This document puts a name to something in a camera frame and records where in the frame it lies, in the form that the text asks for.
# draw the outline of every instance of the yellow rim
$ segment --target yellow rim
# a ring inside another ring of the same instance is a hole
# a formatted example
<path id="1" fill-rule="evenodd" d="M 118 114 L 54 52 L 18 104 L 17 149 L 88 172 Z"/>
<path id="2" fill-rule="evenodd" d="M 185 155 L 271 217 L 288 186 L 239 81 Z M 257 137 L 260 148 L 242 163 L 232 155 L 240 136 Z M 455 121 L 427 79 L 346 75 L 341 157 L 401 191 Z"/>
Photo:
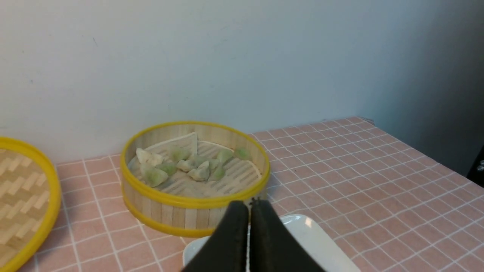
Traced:
<path id="1" fill-rule="evenodd" d="M 174 196 L 170 195 L 167 193 L 160 192 L 158 190 L 155 190 L 153 188 L 150 188 L 149 186 L 145 185 L 144 183 L 138 181 L 136 177 L 133 176 L 131 171 L 128 169 L 128 165 L 124 161 L 124 158 L 126 157 L 126 151 L 128 150 L 129 146 L 141 135 L 157 129 L 161 127 L 167 127 L 167 126 L 172 126 L 172 125 L 185 125 L 185 124 L 198 124 L 198 125 L 206 125 L 206 126 L 213 126 L 213 127 L 219 127 L 223 129 L 227 129 L 231 132 L 237 133 L 240 136 L 245 137 L 248 141 L 251 143 L 255 144 L 257 148 L 261 151 L 261 153 L 264 155 L 264 160 L 266 161 L 267 164 L 267 169 L 262 173 L 260 181 L 254 185 L 253 187 L 244 190 L 242 192 L 233 194 L 231 196 L 222 196 L 222 197 L 214 197 L 214 198 L 190 198 L 190 197 L 183 197 L 183 196 Z M 269 163 L 269 158 L 267 154 L 265 153 L 264 149 L 256 142 L 254 141 L 251 137 L 248 135 L 233 129 L 231 127 L 227 127 L 224 125 L 220 124 L 215 124 L 215 123 L 210 123 L 210 122 L 200 122 L 200 121 L 178 121 L 178 122 L 170 122 L 170 123 L 164 123 L 160 125 L 156 125 L 150 128 L 147 128 L 138 134 L 134 135 L 131 139 L 129 139 L 128 143 L 124 146 L 124 149 L 121 154 L 121 172 L 126 179 L 126 181 L 135 189 L 137 190 L 140 194 L 158 201 L 163 204 L 171 205 L 171 206 L 176 206 L 176 207 L 181 207 L 181 208 L 188 208 L 188 209 L 210 209 L 210 208 L 219 208 L 219 207 L 225 207 L 229 204 L 229 202 L 233 200 L 239 200 L 239 199 L 247 199 L 252 196 L 255 196 L 258 192 L 260 192 L 266 185 L 267 180 L 269 179 L 269 172 L 270 172 L 270 163 Z"/>
<path id="2" fill-rule="evenodd" d="M 152 229 L 161 231 L 166 234 L 175 235 L 175 236 L 182 236 L 182 237 L 192 237 L 192 238 L 200 238 L 209 236 L 215 230 L 214 228 L 206 228 L 206 229 L 187 229 L 187 228 L 180 228 L 180 227 L 172 227 L 169 225 L 165 225 L 159 222 L 154 221 L 153 219 L 144 216 L 142 213 L 138 212 L 136 208 L 129 202 L 128 198 L 124 194 L 124 187 L 121 184 L 121 191 L 122 191 L 122 198 L 124 200 L 124 204 L 131 212 L 131 214 L 136 217 L 139 221 L 143 224 L 149 226 Z"/>
<path id="3" fill-rule="evenodd" d="M 17 271 L 34 255 L 49 235 L 50 230 L 55 224 L 57 215 L 59 214 L 59 209 L 61 208 L 61 187 L 54 166 L 50 160 L 34 146 L 19 140 L 0 137 L 0 149 L 16 151 L 35 161 L 44 171 L 50 187 L 49 206 L 39 229 L 16 256 L 0 268 L 0 272 L 12 272 Z"/>

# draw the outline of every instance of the white grid line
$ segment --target white grid line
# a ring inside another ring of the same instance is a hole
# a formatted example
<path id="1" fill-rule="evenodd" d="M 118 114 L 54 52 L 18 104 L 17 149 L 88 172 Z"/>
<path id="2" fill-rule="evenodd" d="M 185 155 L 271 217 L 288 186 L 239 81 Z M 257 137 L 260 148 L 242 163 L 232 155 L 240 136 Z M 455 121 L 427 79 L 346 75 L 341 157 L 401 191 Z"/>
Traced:
<path id="1" fill-rule="evenodd" d="M 82 160 L 82 163 L 84 164 L 84 170 L 86 171 L 86 173 L 88 172 L 88 169 L 86 167 L 86 161 Z M 97 209 L 99 211 L 99 214 L 101 216 L 101 221 L 103 222 L 103 225 L 104 225 L 104 228 L 106 229 L 107 231 L 107 237 L 109 238 L 109 243 L 111 244 L 111 248 L 112 250 L 114 251 L 115 255 L 114 257 L 116 258 L 116 262 L 118 263 L 118 266 L 119 266 L 119 269 L 122 271 L 122 265 L 121 265 L 121 262 L 120 262 L 120 259 L 118 257 L 118 254 L 117 254 L 117 251 L 116 251 L 116 248 L 114 247 L 114 242 L 113 242 L 113 239 L 111 237 L 111 233 L 108 231 L 109 229 L 107 228 L 107 224 L 106 224 L 106 221 L 103 217 L 103 212 L 101 210 L 101 205 L 99 205 L 99 201 L 97 199 L 97 196 L 96 196 L 96 192 L 94 190 L 94 187 L 92 186 L 92 182 L 91 182 L 91 178 L 90 176 L 88 175 L 88 181 L 89 181 L 89 184 L 91 185 L 91 190 L 92 190 L 92 193 L 94 194 L 94 199 L 96 200 L 96 206 L 97 206 Z"/>

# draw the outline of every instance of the green dumpling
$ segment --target green dumpling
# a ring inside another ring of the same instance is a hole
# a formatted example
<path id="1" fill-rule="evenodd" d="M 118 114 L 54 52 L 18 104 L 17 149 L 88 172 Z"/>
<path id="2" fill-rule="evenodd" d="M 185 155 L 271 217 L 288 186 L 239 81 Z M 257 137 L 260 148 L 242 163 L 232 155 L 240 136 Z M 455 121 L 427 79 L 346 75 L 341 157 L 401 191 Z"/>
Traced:
<path id="1" fill-rule="evenodd" d="M 162 163 L 155 166 L 156 168 L 160 169 L 161 171 L 165 172 L 169 176 L 175 174 L 177 172 L 177 166 L 174 163 Z"/>
<path id="2" fill-rule="evenodd" d="M 192 154 L 189 150 L 179 146 L 171 146 L 168 149 L 168 154 L 173 163 L 178 163 L 181 160 L 186 160 Z"/>
<path id="3" fill-rule="evenodd" d="M 232 152 L 229 149 L 223 148 L 217 153 L 217 160 L 224 165 L 233 156 L 234 156 L 234 152 Z"/>
<path id="4" fill-rule="evenodd" d="M 140 166 L 141 176 L 149 187 L 156 187 L 168 179 L 168 174 L 147 163 Z"/>
<path id="5" fill-rule="evenodd" d="M 245 148 L 237 148 L 234 151 L 234 157 L 236 157 L 240 160 L 243 160 L 243 161 L 252 160 L 252 156 L 250 155 L 250 152 Z"/>

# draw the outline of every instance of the white wall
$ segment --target white wall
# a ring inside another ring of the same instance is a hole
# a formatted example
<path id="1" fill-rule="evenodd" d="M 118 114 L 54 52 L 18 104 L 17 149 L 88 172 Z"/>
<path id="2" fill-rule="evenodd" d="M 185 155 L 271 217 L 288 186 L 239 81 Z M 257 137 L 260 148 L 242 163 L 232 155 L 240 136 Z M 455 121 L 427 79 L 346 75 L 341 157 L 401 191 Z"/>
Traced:
<path id="1" fill-rule="evenodd" d="M 453 128 L 483 116 L 458 95 L 484 101 L 483 11 L 482 0 L 3 0 L 0 134 L 60 162 L 119 152 L 166 121 L 255 132 L 362 115 L 454 157 L 437 152 L 441 136 L 470 164 L 483 131 Z"/>

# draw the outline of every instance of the white dumpling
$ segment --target white dumpling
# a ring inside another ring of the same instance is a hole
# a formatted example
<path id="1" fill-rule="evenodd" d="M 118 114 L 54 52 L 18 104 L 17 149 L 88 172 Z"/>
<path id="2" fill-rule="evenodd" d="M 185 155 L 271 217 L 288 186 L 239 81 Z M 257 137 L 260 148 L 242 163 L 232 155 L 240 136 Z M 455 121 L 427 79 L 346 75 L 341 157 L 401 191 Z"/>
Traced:
<path id="1" fill-rule="evenodd" d="M 197 169 L 193 169 L 188 172 L 188 175 L 195 181 L 206 181 L 210 176 L 209 161 L 200 164 Z"/>
<path id="2" fill-rule="evenodd" d="M 181 171 L 187 173 L 190 172 L 191 170 L 195 169 L 196 167 L 193 165 L 192 161 L 190 160 L 180 160 L 177 163 L 177 168 L 180 169 Z"/>
<path id="3" fill-rule="evenodd" d="M 159 154 L 148 152 L 142 148 L 136 149 L 136 157 L 141 164 L 149 164 L 151 166 L 156 166 L 164 161 L 164 157 Z"/>

